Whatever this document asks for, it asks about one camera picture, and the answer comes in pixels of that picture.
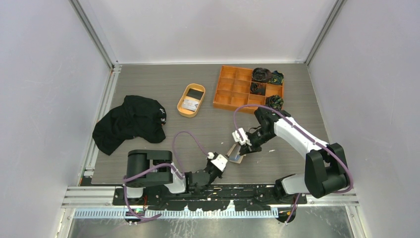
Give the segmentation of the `beige leather card holder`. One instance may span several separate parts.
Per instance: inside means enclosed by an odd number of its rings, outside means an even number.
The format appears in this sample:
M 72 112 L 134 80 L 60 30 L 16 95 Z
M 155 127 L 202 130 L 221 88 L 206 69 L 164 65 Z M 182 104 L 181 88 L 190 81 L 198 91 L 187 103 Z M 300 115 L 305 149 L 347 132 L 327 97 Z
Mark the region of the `beige leather card holder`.
M 229 151 L 227 152 L 226 156 L 228 157 L 228 161 L 236 164 L 240 164 L 245 157 L 244 155 L 240 155 L 240 145 L 234 144 Z

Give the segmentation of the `dark rolled tie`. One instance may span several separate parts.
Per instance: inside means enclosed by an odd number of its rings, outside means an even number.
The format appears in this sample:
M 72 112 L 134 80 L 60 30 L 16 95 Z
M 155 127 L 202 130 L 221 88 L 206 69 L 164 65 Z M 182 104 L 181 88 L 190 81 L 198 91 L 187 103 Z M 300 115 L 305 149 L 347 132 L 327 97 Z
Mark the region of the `dark rolled tie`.
M 272 79 L 272 72 L 263 67 L 254 68 L 252 71 L 252 81 L 267 83 Z
M 250 85 L 250 94 L 264 96 L 266 92 L 266 83 L 252 82 Z

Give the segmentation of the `black cloth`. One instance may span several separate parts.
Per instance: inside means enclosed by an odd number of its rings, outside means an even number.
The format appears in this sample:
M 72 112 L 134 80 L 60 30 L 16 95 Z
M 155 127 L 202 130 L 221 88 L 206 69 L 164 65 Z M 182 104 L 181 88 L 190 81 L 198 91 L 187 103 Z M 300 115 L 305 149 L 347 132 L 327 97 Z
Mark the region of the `black cloth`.
M 92 138 L 101 152 L 111 155 L 124 141 L 137 137 L 161 143 L 166 121 L 165 108 L 157 100 L 128 95 L 96 123 Z

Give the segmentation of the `green patterned rolled tie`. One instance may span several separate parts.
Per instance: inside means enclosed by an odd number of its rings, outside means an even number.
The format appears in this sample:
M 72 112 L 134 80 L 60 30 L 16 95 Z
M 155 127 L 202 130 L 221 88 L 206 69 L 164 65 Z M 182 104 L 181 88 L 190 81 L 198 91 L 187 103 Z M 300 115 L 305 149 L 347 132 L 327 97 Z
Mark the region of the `green patterned rolled tie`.
M 278 70 L 272 71 L 271 74 L 272 78 L 269 80 L 269 83 L 282 86 L 284 82 L 284 74 Z

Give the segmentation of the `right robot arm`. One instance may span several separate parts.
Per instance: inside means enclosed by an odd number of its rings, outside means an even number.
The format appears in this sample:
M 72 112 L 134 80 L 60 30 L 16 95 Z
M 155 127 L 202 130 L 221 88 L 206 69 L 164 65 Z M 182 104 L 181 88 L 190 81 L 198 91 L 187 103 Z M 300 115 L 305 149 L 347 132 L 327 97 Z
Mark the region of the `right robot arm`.
M 286 204 L 294 194 L 321 198 L 331 193 L 346 193 L 353 188 L 354 180 L 340 144 L 329 144 L 314 137 L 284 110 L 259 105 L 254 115 L 260 124 L 254 132 L 246 132 L 237 126 L 232 133 L 241 156 L 260 152 L 263 144 L 279 137 L 305 160 L 304 173 L 275 181 L 274 194 L 278 202 Z

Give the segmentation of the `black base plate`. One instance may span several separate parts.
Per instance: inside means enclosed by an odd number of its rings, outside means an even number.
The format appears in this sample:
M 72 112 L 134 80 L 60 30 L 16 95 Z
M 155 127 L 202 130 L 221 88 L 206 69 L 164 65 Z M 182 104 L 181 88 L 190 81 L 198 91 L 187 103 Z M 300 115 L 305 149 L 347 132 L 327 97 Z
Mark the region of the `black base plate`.
M 172 194 L 164 185 L 145 188 L 140 198 L 129 198 L 131 207 L 146 207 L 153 211 L 226 210 L 229 203 L 235 211 L 264 211 L 270 205 L 290 207 L 296 195 L 280 195 L 273 184 L 216 184 L 201 192 Z

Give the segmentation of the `yellow oval tray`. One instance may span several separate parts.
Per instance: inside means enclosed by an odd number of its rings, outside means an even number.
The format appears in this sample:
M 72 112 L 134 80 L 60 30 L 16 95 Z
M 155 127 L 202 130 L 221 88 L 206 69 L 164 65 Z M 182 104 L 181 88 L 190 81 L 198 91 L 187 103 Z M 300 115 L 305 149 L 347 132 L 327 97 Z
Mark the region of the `yellow oval tray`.
M 187 85 L 177 104 L 179 114 L 187 118 L 195 117 L 204 101 L 205 94 L 204 86 L 196 83 Z

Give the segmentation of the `silver credit card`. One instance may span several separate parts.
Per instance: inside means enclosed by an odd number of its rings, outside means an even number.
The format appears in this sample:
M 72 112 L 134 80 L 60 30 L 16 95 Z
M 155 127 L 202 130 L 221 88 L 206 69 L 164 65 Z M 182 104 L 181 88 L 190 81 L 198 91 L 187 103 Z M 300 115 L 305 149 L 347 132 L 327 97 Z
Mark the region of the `silver credit card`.
M 186 110 L 195 112 L 198 109 L 199 104 L 200 104 L 200 101 L 198 101 L 198 100 L 195 100 L 195 99 L 184 99 L 183 102 L 182 102 L 182 104 L 181 104 L 181 107 L 183 109 L 186 109 Z

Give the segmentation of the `dark rolled tie middle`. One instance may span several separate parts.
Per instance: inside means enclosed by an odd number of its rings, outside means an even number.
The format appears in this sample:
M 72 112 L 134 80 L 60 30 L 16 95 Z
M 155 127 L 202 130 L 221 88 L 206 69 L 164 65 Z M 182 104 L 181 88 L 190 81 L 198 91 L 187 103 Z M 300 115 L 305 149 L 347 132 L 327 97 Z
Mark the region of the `dark rolled tie middle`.
M 266 83 L 252 82 L 250 85 L 250 94 L 264 96 L 266 92 Z

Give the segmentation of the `dark rolled tie top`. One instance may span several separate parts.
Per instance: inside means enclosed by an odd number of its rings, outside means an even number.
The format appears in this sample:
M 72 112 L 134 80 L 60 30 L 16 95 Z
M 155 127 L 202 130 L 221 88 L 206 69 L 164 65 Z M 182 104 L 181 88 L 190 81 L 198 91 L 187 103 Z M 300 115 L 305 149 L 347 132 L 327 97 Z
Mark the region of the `dark rolled tie top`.
M 252 71 L 252 81 L 267 83 L 272 79 L 272 72 L 263 67 L 254 68 Z

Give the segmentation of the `orange compartment organizer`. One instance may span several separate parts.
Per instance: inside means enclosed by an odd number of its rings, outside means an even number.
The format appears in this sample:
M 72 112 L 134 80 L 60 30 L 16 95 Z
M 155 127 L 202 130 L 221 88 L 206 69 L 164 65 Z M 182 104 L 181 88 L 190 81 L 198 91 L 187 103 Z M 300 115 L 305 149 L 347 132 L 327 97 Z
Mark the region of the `orange compartment organizer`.
M 239 110 L 252 114 L 257 109 L 256 105 L 265 106 L 265 100 L 269 96 L 279 95 L 284 100 L 284 83 L 280 86 L 267 82 L 264 96 L 250 94 L 250 85 L 253 82 L 252 71 L 251 68 L 222 66 L 213 98 L 213 106 L 234 111 L 240 106 L 252 104 L 252 107 Z

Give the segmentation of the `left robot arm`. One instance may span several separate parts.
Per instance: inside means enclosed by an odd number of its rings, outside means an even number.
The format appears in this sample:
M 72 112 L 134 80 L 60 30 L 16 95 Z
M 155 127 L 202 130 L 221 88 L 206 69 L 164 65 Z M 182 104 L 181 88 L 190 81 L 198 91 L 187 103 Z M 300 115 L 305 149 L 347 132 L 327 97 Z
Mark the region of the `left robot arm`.
M 200 193 L 222 178 L 228 159 L 209 152 L 206 167 L 196 172 L 181 172 L 168 150 L 132 150 L 127 156 L 127 170 L 123 178 L 125 198 L 133 205 L 144 200 L 144 190 L 164 186 L 171 194 Z

